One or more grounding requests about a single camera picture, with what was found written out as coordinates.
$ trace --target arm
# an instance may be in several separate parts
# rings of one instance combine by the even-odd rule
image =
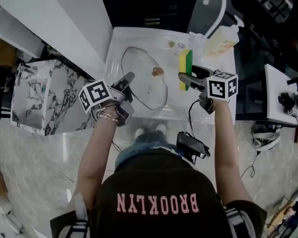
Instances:
[[[118,116],[115,106],[106,108],[104,112],[114,117]],[[108,154],[115,135],[116,126],[114,121],[105,118],[98,119],[80,161],[76,188],[66,212],[75,209],[73,198],[79,193],[83,196],[86,208],[91,209],[93,207],[96,193],[101,186],[105,173]]]
[[[238,167],[234,125],[227,102],[213,101],[215,108],[215,177],[223,204],[234,200],[251,201]]]

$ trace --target black device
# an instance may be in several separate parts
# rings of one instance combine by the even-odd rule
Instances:
[[[192,156],[201,159],[210,156],[209,147],[200,140],[190,136],[187,132],[179,132],[177,136],[177,147],[184,152],[184,157],[193,163]]]
[[[113,27],[187,32],[196,0],[103,0]]]

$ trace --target black t-shirt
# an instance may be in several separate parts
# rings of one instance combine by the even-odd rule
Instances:
[[[235,208],[246,213],[256,237],[261,237],[264,210],[241,200],[226,207],[226,212]],[[156,149],[116,169],[102,184],[88,218],[91,237],[233,237],[226,212],[204,174],[178,156]],[[53,237],[75,219],[75,212],[53,219]]]

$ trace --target white table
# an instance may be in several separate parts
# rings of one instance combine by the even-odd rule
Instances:
[[[168,42],[174,41],[174,47]],[[132,105],[135,109],[133,116],[154,119],[188,120],[188,111],[191,104],[199,98],[200,92],[194,89],[179,90],[178,79],[178,53],[181,48],[178,44],[185,45],[193,50],[193,64],[207,67],[211,70],[219,69],[235,74],[235,60],[233,48],[219,58],[202,57],[201,45],[194,36],[153,28],[115,27],[110,43],[104,78],[107,84],[116,82],[123,76],[121,71],[121,58],[127,47],[133,46],[146,50],[164,69],[164,76],[168,86],[168,100],[166,106],[159,113],[150,114],[148,110],[134,99]],[[236,96],[229,103],[233,121],[235,121]],[[192,122],[214,124],[214,113],[207,114],[198,104],[192,111]]]
[[[267,118],[272,121],[298,125],[298,119],[284,112],[283,106],[278,102],[278,96],[282,93],[298,93],[297,84],[288,85],[290,80],[285,74],[272,67],[265,65],[267,85]]]

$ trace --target person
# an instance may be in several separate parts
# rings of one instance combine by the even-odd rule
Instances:
[[[107,107],[81,159],[67,213],[50,222],[53,237],[260,238],[267,213],[240,177],[228,103],[214,100],[214,108],[217,192],[164,140],[163,125],[152,134],[138,129],[135,145],[118,154],[115,172],[102,184],[118,117],[115,106]]]

